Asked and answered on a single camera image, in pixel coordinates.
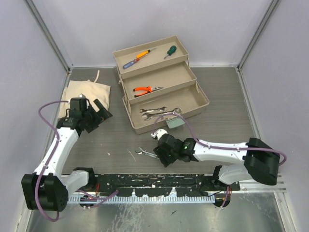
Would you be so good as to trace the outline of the green handled screwdriver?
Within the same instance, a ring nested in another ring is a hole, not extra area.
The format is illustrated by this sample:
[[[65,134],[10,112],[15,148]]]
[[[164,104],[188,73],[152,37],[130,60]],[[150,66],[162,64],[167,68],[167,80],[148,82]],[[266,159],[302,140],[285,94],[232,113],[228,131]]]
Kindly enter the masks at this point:
[[[173,55],[176,52],[176,50],[177,50],[177,47],[175,45],[171,46],[169,50],[167,51],[167,54],[165,55],[164,59]]]

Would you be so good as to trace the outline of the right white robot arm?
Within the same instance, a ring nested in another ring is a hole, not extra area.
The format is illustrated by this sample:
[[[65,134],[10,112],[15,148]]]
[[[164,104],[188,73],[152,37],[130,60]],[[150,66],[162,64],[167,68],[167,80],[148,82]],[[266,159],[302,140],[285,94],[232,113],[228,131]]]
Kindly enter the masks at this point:
[[[221,162],[211,179],[216,190],[251,179],[268,186],[277,183],[279,152],[260,139],[250,138],[249,142],[238,144],[211,143],[194,138],[181,141],[164,129],[151,133],[151,137],[157,140],[154,152],[165,167],[176,160]]]

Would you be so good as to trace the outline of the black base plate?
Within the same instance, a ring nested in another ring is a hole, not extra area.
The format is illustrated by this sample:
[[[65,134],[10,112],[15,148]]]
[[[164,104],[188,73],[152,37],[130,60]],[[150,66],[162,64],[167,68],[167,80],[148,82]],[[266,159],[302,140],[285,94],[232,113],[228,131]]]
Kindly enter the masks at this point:
[[[169,196],[172,190],[177,197],[209,196],[211,192],[224,192],[226,186],[215,185],[212,176],[206,174],[99,174],[97,184],[81,191],[109,196],[118,191],[119,197]]]

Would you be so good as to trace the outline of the beige cloth bag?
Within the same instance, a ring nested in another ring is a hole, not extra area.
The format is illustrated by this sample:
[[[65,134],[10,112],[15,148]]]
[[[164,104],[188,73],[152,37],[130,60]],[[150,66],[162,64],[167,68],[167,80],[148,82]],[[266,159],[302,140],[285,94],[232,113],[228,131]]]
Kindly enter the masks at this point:
[[[90,100],[96,112],[98,112],[99,109],[94,104],[95,99],[98,99],[105,109],[108,110],[110,105],[111,86],[98,83],[99,77],[100,70],[97,71],[97,76],[94,81],[90,81],[89,79],[86,81],[69,81],[69,85],[64,88],[61,100],[70,101],[71,98],[83,95]]]

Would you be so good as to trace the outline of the brown translucent toolbox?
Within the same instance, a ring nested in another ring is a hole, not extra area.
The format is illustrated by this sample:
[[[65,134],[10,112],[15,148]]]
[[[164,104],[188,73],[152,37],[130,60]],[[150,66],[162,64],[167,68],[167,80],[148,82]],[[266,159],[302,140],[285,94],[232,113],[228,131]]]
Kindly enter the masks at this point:
[[[164,59],[171,46],[176,52]],[[136,56],[148,49],[156,48],[142,57],[133,66],[123,69],[123,65],[136,59]],[[197,77],[189,67],[189,54],[177,36],[144,43],[113,53],[123,89],[123,103],[132,128],[137,134],[148,132],[154,123],[158,126],[178,126],[178,118],[165,116],[144,121],[140,109],[166,107],[166,111],[180,108],[184,118],[201,113],[210,101],[197,82]],[[143,96],[134,97],[143,91],[134,92],[137,87],[163,87]]]

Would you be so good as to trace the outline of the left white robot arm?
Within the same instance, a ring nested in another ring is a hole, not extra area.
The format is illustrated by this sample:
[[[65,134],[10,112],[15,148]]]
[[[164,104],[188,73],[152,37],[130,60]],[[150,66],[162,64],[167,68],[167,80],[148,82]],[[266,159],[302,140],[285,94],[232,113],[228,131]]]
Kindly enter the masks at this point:
[[[92,191],[97,185],[93,168],[78,167],[62,177],[64,164],[83,131],[91,133],[112,114],[99,99],[91,102],[85,96],[71,98],[69,108],[52,130],[55,137],[39,166],[21,180],[23,194],[29,210],[61,212],[68,198],[83,188]]]

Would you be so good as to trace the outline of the orange handled pliers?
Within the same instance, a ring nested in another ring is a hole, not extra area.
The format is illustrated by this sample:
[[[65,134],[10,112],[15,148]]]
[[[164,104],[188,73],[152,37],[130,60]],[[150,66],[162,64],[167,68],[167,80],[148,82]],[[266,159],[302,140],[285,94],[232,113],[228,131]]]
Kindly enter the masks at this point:
[[[158,91],[158,90],[161,90],[163,89],[163,87],[137,87],[137,88],[134,88],[133,91],[134,92],[137,92],[137,91],[143,91],[142,93],[140,94],[135,94],[134,97],[139,97],[139,96],[143,96],[145,94],[148,94],[148,93],[151,93],[151,92],[154,92],[154,91]]]

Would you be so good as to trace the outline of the large silver wrench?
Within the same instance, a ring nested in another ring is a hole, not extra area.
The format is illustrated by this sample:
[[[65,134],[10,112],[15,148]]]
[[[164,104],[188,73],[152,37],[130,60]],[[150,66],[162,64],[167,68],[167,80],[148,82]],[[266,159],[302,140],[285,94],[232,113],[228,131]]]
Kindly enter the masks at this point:
[[[168,114],[181,114],[181,113],[182,111],[180,108],[174,108],[173,110],[165,111],[165,112],[144,113],[144,114],[141,114],[141,117],[143,118],[144,121],[147,121],[152,118],[159,117],[159,116],[165,116]]]

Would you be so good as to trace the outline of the small silver wrench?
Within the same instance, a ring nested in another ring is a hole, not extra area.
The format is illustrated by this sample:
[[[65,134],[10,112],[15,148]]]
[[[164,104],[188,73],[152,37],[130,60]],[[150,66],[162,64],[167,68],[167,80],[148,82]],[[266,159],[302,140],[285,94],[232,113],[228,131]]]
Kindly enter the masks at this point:
[[[144,114],[144,113],[152,113],[152,112],[165,112],[166,111],[166,107],[163,106],[161,108],[153,108],[153,109],[140,109],[140,113]]]

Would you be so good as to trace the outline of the yellow handled tool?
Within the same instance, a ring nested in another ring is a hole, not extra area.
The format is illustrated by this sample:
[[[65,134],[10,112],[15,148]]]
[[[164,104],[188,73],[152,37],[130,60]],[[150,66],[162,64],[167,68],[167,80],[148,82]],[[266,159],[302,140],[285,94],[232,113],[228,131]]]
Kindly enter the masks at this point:
[[[139,60],[141,59],[142,57],[144,57],[145,55],[149,54],[151,51],[155,50],[156,48],[152,48],[152,49],[148,49],[146,51],[143,51],[141,53],[139,53],[137,56],[136,56],[136,59]]]

